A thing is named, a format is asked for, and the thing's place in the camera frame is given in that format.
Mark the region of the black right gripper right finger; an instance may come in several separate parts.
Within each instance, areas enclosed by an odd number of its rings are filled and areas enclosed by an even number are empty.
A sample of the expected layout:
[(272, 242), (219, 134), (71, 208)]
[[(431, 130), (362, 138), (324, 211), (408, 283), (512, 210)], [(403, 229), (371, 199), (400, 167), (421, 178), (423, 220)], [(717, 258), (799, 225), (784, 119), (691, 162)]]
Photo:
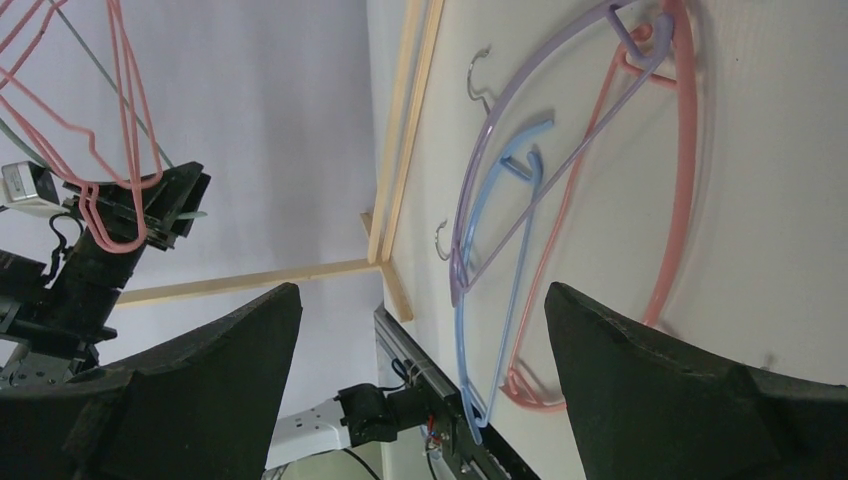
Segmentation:
[(555, 282), (545, 315), (590, 479), (843, 479), (847, 389), (748, 366)]

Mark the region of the pink notched hanger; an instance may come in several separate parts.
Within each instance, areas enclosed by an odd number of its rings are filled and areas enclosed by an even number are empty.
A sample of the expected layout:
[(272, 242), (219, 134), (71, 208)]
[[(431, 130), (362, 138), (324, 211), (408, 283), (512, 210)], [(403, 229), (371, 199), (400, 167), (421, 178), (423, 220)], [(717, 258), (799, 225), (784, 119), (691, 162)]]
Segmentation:
[[(5, 1), (1, 5), (1, 158), (45, 167), (56, 179), (94, 201), (100, 182), (133, 194), (139, 237), (117, 244), (93, 235), (112, 254), (144, 244), (141, 191), (130, 183), (119, 96), (114, 81), (107, 1)], [(124, 24), (146, 91), (157, 143), (163, 139), (156, 101), (162, 80), (152, 71), (154, 5), (120, 1)], [(141, 170), (155, 170), (147, 137), (139, 131)]]

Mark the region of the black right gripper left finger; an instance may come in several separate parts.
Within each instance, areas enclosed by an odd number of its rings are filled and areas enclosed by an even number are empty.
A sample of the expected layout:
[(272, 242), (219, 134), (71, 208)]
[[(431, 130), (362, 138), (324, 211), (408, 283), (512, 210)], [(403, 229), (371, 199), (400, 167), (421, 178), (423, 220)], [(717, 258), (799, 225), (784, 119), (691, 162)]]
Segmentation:
[(258, 479), (302, 317), (282, 284), (56, 385), (1, 394), (5, 479)]

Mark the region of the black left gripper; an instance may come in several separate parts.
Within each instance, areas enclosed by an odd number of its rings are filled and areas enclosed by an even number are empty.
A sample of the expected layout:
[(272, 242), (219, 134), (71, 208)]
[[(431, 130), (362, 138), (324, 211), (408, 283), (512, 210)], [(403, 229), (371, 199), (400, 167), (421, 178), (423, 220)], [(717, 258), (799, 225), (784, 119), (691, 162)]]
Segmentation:
[[(189, 162), (164, 170), (158, 183), (143, 189), (145, 244), (167, 251), (187, 237), (210, 181), (202, 164)], [(96, 345), (117, 336), (106, 321), (143, 251), (111, 254), (93, 235), (117, 244), (136, 241), (133, 194), (100, 182), (97, 198), (82, 202), (78, 186), (63, 186), (72, 192), (63, 201), (71, 215), (48, 220), (58, 239), (50, 262), (1, 252), (1, 338), (16, 344), (5, 371), (86, 371), (99, 364)]]

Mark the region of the blue plastic hanger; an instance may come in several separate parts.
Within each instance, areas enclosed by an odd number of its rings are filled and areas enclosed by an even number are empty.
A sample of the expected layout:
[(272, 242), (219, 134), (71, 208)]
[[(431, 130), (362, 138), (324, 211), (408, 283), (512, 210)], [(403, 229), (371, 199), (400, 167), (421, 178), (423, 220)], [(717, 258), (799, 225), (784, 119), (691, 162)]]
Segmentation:
[(482, 165), (456, 222), (457, 243), (449, 255), (453, 333), (458, 387), (476, 444), (491, 423), (516, 337), (518, 306), (528, 290), (535, 219), (528, 215), (516, 230), (508, 224), (540, 195), (547, 162), (538, 141), (554, 125), (548, 118), (514, 133)]

